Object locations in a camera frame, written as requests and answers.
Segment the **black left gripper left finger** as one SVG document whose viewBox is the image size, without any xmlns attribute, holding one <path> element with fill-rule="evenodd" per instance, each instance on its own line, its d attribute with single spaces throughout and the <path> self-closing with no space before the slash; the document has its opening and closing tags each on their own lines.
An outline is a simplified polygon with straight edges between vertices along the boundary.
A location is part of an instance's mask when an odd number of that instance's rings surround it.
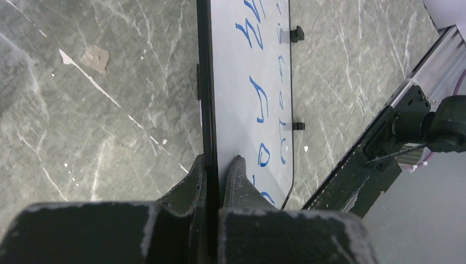
<svg viewBox="0 0 466 264">
<path fill-rule="evenodd" d="M 35 203 L 11 222 L 1 263 L 206 263 L 206 172 L 155 201 Z"/>
</svg>

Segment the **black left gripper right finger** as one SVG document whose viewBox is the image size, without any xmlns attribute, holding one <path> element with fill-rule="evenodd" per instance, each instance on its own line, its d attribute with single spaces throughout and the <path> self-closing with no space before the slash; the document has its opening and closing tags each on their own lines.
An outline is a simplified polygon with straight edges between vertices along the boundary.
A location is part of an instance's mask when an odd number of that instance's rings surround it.
<svg viewBox="0 0 466 264">
<path fill-rule="evenodd" d="M 327 210 L 278 210 L 236 156 L 219 211 L 219 263 L 377 263 L 362 220 Z"/>
</svg>

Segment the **white whiteboard black frame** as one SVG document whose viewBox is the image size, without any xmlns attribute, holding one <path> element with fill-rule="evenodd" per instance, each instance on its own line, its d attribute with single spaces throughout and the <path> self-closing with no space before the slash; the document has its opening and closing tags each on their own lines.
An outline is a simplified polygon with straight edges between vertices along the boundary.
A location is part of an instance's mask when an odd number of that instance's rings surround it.
<svg viewBox="0 0 466 264">
<path fill-rule="evenodd" d="M 245 160 L 246 182 L 273 209 L 294 183 L 289 1 L 197 1 L 199 92 L 207 171 L 207 246 L 218 261 L 219 210 L 228 171 Z"/>
</svg>

